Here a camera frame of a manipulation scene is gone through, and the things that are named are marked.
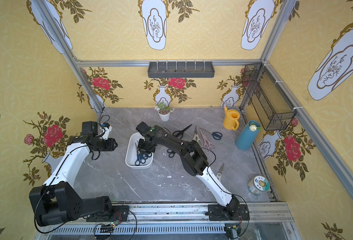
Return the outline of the dark blue handled scissors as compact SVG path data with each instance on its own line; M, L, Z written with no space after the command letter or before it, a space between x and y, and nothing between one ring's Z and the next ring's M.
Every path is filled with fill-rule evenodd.
M146 160L149 159L152 156L152 153L147 154L147 153L142 153L140 150L137 150L137 160L135 162L136 166L139 165L144 165L146 163Z

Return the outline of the white plastic storage box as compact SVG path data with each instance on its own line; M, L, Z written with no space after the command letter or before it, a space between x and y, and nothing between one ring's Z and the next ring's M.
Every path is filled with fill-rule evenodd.
M143 139L144 137L142 137L139 133L134 133L130 137L125 163L132 169L149 169L153 164L153 153L147 153L139 150L139 142Z

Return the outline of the small black scissors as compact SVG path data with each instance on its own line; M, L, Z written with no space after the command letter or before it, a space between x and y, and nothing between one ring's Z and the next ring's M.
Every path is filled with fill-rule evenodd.
M175 156L175 152L173 151L173 150L171 150L171 149L167 149L167 153L168 153L168 157L169 158L173 158L174 156Z

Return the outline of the large black scissors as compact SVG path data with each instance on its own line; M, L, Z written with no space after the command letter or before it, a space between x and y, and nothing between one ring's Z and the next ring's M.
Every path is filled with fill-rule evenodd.
M191 126L192 126L192 124L190 124L189 126L185 127L182 130L177 130L177 131L173 132L173 136L178 139L182 139L184 132L187 131Z

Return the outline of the cream kitchen shears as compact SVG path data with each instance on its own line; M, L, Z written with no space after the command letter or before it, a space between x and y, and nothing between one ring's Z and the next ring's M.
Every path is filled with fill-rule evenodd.
M194 135L193 135L193 138L192 140L196 141L200 147L202 147L202 141L199 137L199 134L198 134L198 127L195 126L195 129L194 129Z

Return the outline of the pink handled scissors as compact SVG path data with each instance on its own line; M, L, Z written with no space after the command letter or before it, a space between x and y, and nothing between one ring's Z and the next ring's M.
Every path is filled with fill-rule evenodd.
M199 128L199 131L201 133L202 136L202 143L203 143L203 148L205 148L207 151L211 150L215 150L215 146L212 142L210 142L206 136L206 134L204 133L203 129Z

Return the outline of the small blue thin scissors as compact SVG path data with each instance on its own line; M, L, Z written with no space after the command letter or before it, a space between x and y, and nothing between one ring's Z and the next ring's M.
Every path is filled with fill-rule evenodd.
M210 132L210 131L207 131L205 129L201 129L203 131L205 131L206 133L210 134L215 140L221 140L222 137L223 137L223 134L221 132Z

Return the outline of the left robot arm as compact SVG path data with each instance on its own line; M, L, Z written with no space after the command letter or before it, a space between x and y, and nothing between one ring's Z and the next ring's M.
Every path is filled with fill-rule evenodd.
M109 137L111 131L108 123L84 122L81 135L69 139L65 155L51 176L30 191L36 226L64 224L87 216L96 220L112 217L108 196L82 199L74 190L75 178L85 158L94 152L112 152L118 146Z

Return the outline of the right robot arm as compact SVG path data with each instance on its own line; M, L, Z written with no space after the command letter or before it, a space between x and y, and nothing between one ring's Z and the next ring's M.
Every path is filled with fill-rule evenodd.
M210 190L217 204L223 208L222 211L230 217L237 216L239 200L214 175L207 161L207 156L195 140L184 141L160 126L150 127L145 122L139 123L136 130L143 137L138 143L140 153L154 153L158 145L172 150L179 155L186 172L200 179Z

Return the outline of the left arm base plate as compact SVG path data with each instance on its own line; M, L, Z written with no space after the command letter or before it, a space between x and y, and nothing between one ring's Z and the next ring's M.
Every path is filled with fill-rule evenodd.
M86 222L126 222L130 207L125 205L112 206L107 211L98 212L86 217Z

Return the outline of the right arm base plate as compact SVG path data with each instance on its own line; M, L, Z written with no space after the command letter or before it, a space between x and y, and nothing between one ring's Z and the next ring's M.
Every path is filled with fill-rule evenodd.
M210 221L248 221L249 211L246 205L239 205L234 210L228 210L221 205L208 205L205 213Z

